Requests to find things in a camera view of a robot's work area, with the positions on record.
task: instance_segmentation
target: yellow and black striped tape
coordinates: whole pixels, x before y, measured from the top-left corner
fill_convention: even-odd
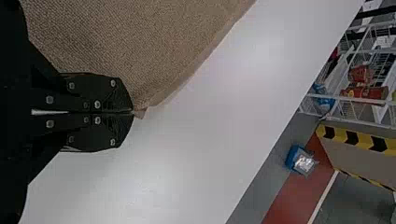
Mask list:
[[[396,156],[396,139],[383,138],[368,133],[357,133],[323,124],[319,124],[316,133],[318,137],[332,139],[335,142]]]
[[[339,171],[339,172],[343,173],[344,175],[349,175],[349,176],[355,177],[355,178],[357,178],[357,179],[364,180],[364,181],[366,181],[366,182],[368,182],[368,183],[370,183],[370,184],[376,185],[376,186],[381,187],[381,188],[383,188],[383,189],[388,189],[388,190],[391,190],[391,191],[396,191],[396,189],[391,188],[391,187],[386,186],[386,185],[383,185],[383,184],[381,184],[381,183],[379,183],[379,182],[377,182],[377,181],[375,181],[375,180],[367,179],[367,178],[364,178],[363,176],[355,175],[355,174],[352,174],[352,173],[350,173],[350,172],[347,172],[347,171],[344,171],[344,170],[341,170],[341,169],[338,169],[338,168],[334,168],[334,170]]]

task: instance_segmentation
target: white table surface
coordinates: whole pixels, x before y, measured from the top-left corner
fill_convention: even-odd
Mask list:
[[[121,148],[58,155],[21,223],[225,223],[361,3],[259,0]]]

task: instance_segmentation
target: white shelf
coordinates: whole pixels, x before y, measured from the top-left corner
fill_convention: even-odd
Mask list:
[[[327,63],[321,70],[317,83],[326,88],[326,94],[309,92],[303,99],[300,112],[325,117],[331,120],[361,123],[366,125],[396,129],[396,104],[392,102],[392,93],[396,91],[396,48],[393,47],[396,35],[391,33],[396,27],[396,21],[385,21],[377,24],[364,24],[349,28],[347,31],[364,30],[362,39],[348,40],[350,35],[344,35],[339,43],[343,49],[338,64],[325,79]],[[369,65],[373,70],[372,87],[389,87],[389,95],[384,100],[351,98],[340,96],[340,91],[351,83],[348,80],[350,68],[359,65]],[[334,99],[330,111],[323,110],[318,105],[318,99]]]

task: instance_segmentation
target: screw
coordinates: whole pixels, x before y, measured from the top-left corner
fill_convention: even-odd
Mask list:
[[[46,103],[48,105],[52,105],[53,104],[53,96],[47,96],[46,97]]]
[[[95,117],[95,124],[100,124],[100,122],[101,122],[100,117]]]
[[[76,85],[74,84],[74,82],[69,82],[69,89],[73,90],[76,87]]]
[[[111,87],[116,87],[116,80],[111,79],[111,81],[110,81],[110,86],[111,86]]]
[[[99,109],[100,108],[100,101],[95,101],[94,105],[95,105],[96,109]]]
[[[74,143],[74,136],[69,136],[69,143]]]
[[[53,121],[52,119],[47,120],[46,127],[47,128],[53,128],[53,126],[55,126],[55,121]]]
[[[110,139],[110,145],[114,147],[116,145],[116,139]]]

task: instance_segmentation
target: red floor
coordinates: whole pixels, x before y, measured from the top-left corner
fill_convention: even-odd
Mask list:
[[[314,158],[319,164],[308,178],[290,174],[262,221],[263,224],[306,224],[315,210],[334,170],[315,133],[306,148],[315,151]]]

